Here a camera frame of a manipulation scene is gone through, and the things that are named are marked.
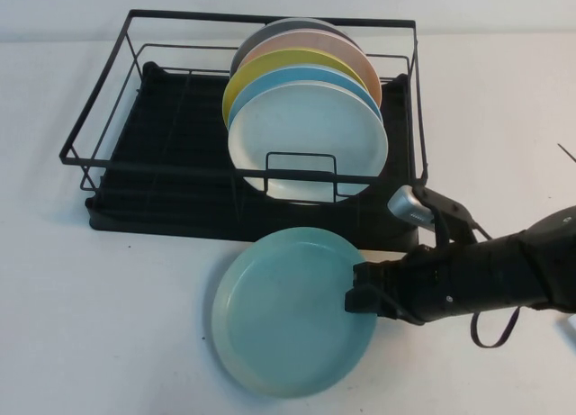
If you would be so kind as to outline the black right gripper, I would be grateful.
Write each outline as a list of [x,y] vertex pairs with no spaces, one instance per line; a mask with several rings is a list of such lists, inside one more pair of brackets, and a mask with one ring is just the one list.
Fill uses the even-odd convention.
[[418,246],[400,259],[363,262],[353,267],[353,286],[345,310],[403,320],[414,325],[455,314],[450,288],[451,249]]

